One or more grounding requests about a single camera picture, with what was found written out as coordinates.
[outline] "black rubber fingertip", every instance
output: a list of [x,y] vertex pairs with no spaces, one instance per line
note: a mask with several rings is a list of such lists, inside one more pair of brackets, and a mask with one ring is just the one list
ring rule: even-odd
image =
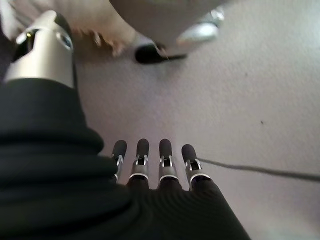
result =
[[181,149],[183,161],[186,163],[188,160],[193,161],[197,158],[196,151],[193,146],[186,144]]
[[116,157],[121,155],[123,158],[125,158],[126,151],[127,151],[127,143],[126,143],[126,141],[119,140],[114,144],[113,150],[112,150],[112,154],[114,156],[116,156]]
[[149,142],[147,139],[142,138],[138,141],[136,145],[136,154],[143,157],[144,155],[149,155]]
[[160,153],[160,158],[162,156],[164,156],[164,158],[168,158],[169,156],[172,156],[171,142],[168,139],[162,139],[160,141],[159,153]]

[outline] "gray carpet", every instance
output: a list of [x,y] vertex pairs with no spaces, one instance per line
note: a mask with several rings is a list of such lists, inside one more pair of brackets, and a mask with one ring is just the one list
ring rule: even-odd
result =
[[[226,164],[319,174],[320,2],[245,0],[225,11],[219,39],[182,61],[142,66],[133,60],[134,47],[112,58],[107,46],[76,41],[88,124],[102,135],[104,154],[119,139],[128,143],[122,183],[140,138],[150,142],[152,188],[162,138],[172,141],[184,188],[186,143],[200,157]],[[320,239],[320,184],[203,168],[252,239]]]

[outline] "wire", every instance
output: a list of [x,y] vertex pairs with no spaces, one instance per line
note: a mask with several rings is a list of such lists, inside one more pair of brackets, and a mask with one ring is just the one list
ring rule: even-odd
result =
[[256,173],[267,174],[271,176],[299,179],[299,180],[305,180],[305,181],[311,181],[311,182],[320,182],[320,175],[317,175],[317,174],[309,174],[309,173],[294,172],[294,171],[283,171],[283,170],[263,168],[258,166],[233,165],[233,164],[227,164],[227,163],[222,163],[218,161],[208,160],[204,158],[198,158],[198,160],[203,163],[215,165],[215,166],[226,168],[226,169],[256,172]]

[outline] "black sleeve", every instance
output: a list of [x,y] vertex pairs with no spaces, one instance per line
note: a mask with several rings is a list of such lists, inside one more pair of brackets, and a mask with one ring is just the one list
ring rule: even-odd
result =
[[249,239],[213,182],[130,189],[113,183],[117,166],[102,148],[75,90],[45,79],[2,85],[0,239]]

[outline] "white fabric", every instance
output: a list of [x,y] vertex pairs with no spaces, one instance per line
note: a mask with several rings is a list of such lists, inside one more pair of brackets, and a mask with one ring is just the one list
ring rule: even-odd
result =
[[115,11],[108,0],[0,0],[3,34],[14,40],[37,17],[47,10],[62,14],[74,32],[93,31],[119,54],[134,39],[136,32]]
[[171,46],[211,10],[229,0],[110,0],[124,20],[154,42]]

